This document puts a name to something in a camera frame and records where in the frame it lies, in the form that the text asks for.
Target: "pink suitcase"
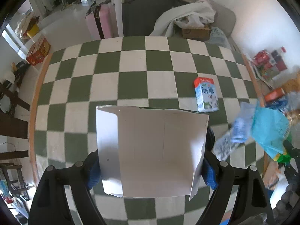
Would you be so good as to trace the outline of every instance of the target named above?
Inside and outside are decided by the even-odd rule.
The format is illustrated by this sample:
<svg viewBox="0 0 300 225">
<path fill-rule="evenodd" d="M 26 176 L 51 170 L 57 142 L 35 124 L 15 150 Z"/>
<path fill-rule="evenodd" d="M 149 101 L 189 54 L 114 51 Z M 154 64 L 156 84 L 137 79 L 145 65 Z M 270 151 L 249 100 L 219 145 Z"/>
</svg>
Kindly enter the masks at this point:
<svg viewBox="0 0 300 225">
<path fill-rule="evenodd" d="M 110 8 L 107 4 L 91 7 L 87 12 L 85 20 L 93 40 L 113 37 Z"/>
</svg>

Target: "white paper box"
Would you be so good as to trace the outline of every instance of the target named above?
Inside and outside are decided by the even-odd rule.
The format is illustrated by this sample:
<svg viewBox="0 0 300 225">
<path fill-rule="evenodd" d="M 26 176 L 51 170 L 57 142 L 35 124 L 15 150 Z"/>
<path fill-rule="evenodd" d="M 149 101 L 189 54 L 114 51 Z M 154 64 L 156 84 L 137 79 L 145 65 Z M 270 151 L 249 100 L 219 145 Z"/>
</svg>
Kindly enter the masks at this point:
<svg viewBox="0 0 300 225">
<path fill-rule="evenodd" d="M 98 106 L 104 192 L 118 197 L 197 193 L 209 116 L 173 109 Z"/>
</svg>

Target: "yellow container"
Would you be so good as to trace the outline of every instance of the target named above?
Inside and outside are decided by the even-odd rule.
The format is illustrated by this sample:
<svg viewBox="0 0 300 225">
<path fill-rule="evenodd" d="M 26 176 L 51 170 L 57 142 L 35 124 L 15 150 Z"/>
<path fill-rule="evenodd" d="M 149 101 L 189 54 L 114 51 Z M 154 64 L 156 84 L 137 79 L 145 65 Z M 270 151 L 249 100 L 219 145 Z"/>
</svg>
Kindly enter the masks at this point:
<svg viewBox="0 0 300 225">
<path fill-rule="evenodd" d="M 40 29 L 38 27 L 37 24 L 34 24 L 33 27 L 27 31 L 27 35 L 32 38 L 33 36 L 35 36 L 38 32 L 40 32 Z"/>
</svg>

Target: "table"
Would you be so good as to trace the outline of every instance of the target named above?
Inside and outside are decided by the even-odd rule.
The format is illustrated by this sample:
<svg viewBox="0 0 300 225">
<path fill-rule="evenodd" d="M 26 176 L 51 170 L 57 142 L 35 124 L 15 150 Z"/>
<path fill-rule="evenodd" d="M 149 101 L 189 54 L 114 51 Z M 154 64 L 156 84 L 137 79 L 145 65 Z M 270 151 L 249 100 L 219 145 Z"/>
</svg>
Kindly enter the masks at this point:
<svg viewBox="0 0 300 225">
<path fill-rule="evenodd" d="M 54 52 L 44 64 L 31 107 L 36 109 L 29 124 L 34 130 L 33 168 L 41 177 L 48 165 L 70 167 L 95 151 L 97 105 L 197 111 L 197 76 L 212 78 L 216 86 L 220 110 L 209 113 L 209 125 L 217 139 L 231 126 L 240 102 L 257 101 L 241 54 L 194 40 L 144 36 L 92 41 Z M 234 167 L 256 165 L 262 173 L 263 150 L 251 139 L 227 161 Z M 234 187 L 227 211 L 236 192 Z M 203 180 L 191 201 L 188 196 L 117 198 L 106 195 L 101 182 L 92 190 L 107 224 L 129 225 L 195 224 L 211 194 Z M 69 188 L 66 195 L 75 223 L 81 224 Z"/>
</svg>

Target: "brown box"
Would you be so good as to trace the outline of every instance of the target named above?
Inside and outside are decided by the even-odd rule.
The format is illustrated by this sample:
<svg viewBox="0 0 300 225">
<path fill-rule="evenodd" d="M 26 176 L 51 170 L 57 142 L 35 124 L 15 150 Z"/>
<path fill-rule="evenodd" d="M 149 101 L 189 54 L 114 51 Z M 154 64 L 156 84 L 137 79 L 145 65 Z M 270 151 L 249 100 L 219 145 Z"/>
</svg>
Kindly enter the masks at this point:
<svg viewBox="0 0 300 225">
<path fill-rule="evenodd" d="M 182 28 L 182 36 L 185 39 L 209 40 L 210 32 L 211 29 L 208 25 L 205 25 L 203 28 Z"/>
<path fill-rule="evenodd" d="M 34 43 L 26 57 L 26 60 L 31 65 L 36 65 L 44 61 L 48 55 L 51 45 L 48 43 L 44 35 L 41 35 L 36 43 Z"/>
</svg>

